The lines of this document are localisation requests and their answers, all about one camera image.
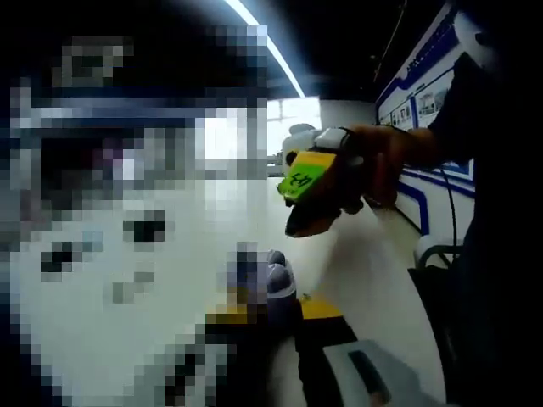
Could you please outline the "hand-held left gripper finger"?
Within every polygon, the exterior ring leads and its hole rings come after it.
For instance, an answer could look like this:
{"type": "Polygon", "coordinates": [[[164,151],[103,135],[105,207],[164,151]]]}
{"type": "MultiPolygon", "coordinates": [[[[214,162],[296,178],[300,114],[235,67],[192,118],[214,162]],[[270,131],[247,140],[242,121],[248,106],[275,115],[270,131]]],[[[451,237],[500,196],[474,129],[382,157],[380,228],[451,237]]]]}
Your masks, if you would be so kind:
{"type": "Polygon", "coordinates": [[[359,340],[343,313],[305,295],[295,335],[309,406],[440,406],[417,373],[373,340],[359,340]]]}

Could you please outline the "person's right hand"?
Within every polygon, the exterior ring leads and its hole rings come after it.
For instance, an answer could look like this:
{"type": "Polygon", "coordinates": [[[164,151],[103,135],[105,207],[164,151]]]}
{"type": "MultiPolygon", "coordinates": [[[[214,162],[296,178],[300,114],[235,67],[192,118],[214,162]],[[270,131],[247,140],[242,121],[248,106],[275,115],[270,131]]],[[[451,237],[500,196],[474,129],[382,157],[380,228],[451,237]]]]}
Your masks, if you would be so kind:
{"type": "Polygon", "coordinates": [[[358,125],[346,128],[348,152],[361,157],[361,192],[378,206],[391,208],[397,199],[405,163],[402,132],[390,126],[358,125]]]}

